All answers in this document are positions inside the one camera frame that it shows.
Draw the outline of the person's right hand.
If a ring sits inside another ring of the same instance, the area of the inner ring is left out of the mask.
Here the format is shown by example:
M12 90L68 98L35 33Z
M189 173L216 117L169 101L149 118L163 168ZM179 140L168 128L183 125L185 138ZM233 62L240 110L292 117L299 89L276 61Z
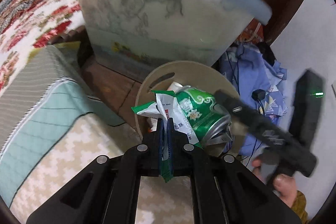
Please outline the person's right hand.
M259 157L256 157L252 161L253 171L252 173L259 178L262 182L264 179L261 175L262 161ZM289 207L292 207L297 197L297 186L295 179L285 174L278 174L273 180L273 187L279 192L279 198Z

